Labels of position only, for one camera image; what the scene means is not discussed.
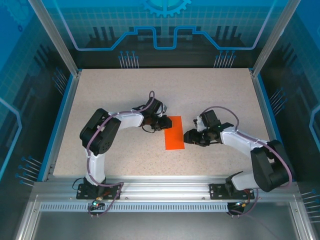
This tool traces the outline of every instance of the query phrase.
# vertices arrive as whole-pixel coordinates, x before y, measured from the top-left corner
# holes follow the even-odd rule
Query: white arm segment
[[[223,144],[233,147],[234,149],[237,149],[238,151],[245,154],[248,158],[251,159],[251,150],[254,148],[261,148],[263,147],[261,144],[257,143],[256,141],[248,140],[244,138],[243,136],[240,136],[237,134],[236,128],[234,126],[226,128],[221,134],[221,141]],[[267,141],[259,139],[260,142],[263,142],[267,144]],[[254,172],[247,171],[247,172],[241,172],[237,175],[235,175],[231,179],[234,187],[241,191],[244,189],[257,189],[259,186],[257,185],[255,178],[254,178]]]
[[[126,129],[130,127],[139,127],[144,119],[144,116],[140,113],[123,113],[115,116],[115,118],[119,119],[121,121],[121,124],[119,126],[119,129]],[[90,172],[91,176],[96,180],[98,183],[102,183],[105,178],[105,158],[106,153],[99,154],[98,156],[95,156],[94,154],[91,154],[90,157]],[[96,185],[91,178],[89,177],[89,174],[86,173],[85,178],[88,180],[89,183],[92,185]]]

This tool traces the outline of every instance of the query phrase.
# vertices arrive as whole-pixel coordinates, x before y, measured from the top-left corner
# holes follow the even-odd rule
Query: work surface
[[[79,134],[93,113],[130,110],[147,102],[149,91],[167,105],[168,116],[181,116],[183,132],[210,106],[224,106],[240,119],[239,129],[261,139],[268,134],[248,69],[84,69],[75,93],[53,175],[86,174],[86,154]],[[222,123],[236,123],[222,109],[214,110]],[[141,127],[120,130],[106,154],[109,176],[231,175],[252,169],[251,159],[222,144],[207,147],[185,144],[166,150],[164,131]]]

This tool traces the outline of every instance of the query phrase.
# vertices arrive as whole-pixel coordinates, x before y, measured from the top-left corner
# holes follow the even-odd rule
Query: blue printed backdrop
[[[302,192],[320,191],[319,10],[320,1],[301,0],[261,71]]]
[[[41,164],[70,73],[28,0],[0,0],[0,22],[0,233],[6,240],[15,238],[38,174],[22,157]]]
[[[253,66],[287,0],[43,2],[80,68],[229,68]]]

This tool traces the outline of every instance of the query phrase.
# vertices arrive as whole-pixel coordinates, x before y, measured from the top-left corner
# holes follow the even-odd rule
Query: blue edge strip
[[[55,140],[56,135],[57,135],[57,130],[58,130],[58,126],[60,124],[60,120],[61,120],[61,117],[62,117],[62,112],[64,111],[64,108],[65,108],[65,105],[66,105],[66,101],[67,101],[67,97],[69,95],[71,83],[72,83],[73,80],[74,80],[74,76],[72,74],[70,74],[70,77],[69,77],[69,80],[68,80],[68,83],[66,85],[66,88],[65,88],[65,91],[64,91],[64,95],[63,95],[63,98],[62,98],[62,101],[61,101],[59,112],[58,112],[58,115],[56,116],[56,119],[55,119],[55,123],[54,123],[54,126],[53,126],[51,137],[50,137],[50,140],[49,140],[49,143],[48,143],[48,147],[46,148],[46,151],[45,151],[43,162],[42,162],[42,165],[41,165],[41,168],[40,168],[40,172],[39,172],[39,175],[38,175],[38,178],[37,178],[38,182],[42,182],[42,179],[43,179],[43,177],[45,175],[46,167],[47,167],[47,164],[48,164],[48,161],[49,161],[50,152],[52,150],[52,147],[53,147],[53,144],[54,144],[54,140]]]
[[[43,177],[44,177],[44,174],[45,174],[45,171],[46,171],[46,167],[47,167],[47,164],[48,164],[48,161],[49,161],[49,155],[50,155],[50,152],[51,152],[51,149],[52,149],[52,146],[53,146],[56,134],[57,134],[58,126],[60,124],[60,120],[61,120],[61,117],[62,117],[62,112],[63,112],[63,110],[65,108],[66,100],[67,100],[67,97],[68,97],[68,94],[69,94],[69,90],[70,90],[70,86],[71,86],[72,81],[73,81],[73,76],[70,75],[68,84],[67,84],[66,89],[65,89],[65,93],[66,94],[64,94],[64,96],[63,96],[63,99],[62,99],[62,102],[61,102],[61,105],[60,105],[60,108],[59,108],[59,112],[58,112],[58,115],[57,115],[55,123],[54,123],[52,134],[51,134],[51,137],[50,137],[50,140],[49,140],[49,143],[48,143],[48,147],[47,147],[47,149],[45,151],[45,155],[44,155],[44,158],[43,158],[41,169],[40,169],[40,172],[39,172],[39,175],[38,175],[38,178],[37,178],[38,182],[41,182]],[[265,103],[266,103],[267,111],[268,111],[268,114],[269,114],[270,119],[271,119],[271,123],[272,123],[272,127],[274,129],[274,132],[275,132],[276,139],[279,140],[283,144],[281,136],[280,136],[280,132],[279,132],[279,129],[278,129],[278,126],[277,126],[277,123],[276,123],[276,119],[275,119],[274,113],[272,112],[272,109],[271,109],[271,105],[270,105],[270,102],[269,102],[267,91],[266,91],[265,85],[264,85],[264,83],[262,81],[260,73],[258,74],[258,81],[259,81],[259,84],[260,84],[260,87],[261,87],[261,90],[262,90],[263,98],[264,98]]]

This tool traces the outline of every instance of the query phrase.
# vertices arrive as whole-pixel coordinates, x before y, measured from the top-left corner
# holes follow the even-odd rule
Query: gear graphic
[[[191,0],[143,0],[142,4],[150,14],[166,18],[168,15],[173,17],[174,14],[180,14],[180,10],[187,9],[186,5],[191,4]]]
[[[7,11],[18,25],[22,25],[30,14],[28,0],[0,0],[0,7],[2,6],[6,7]]]

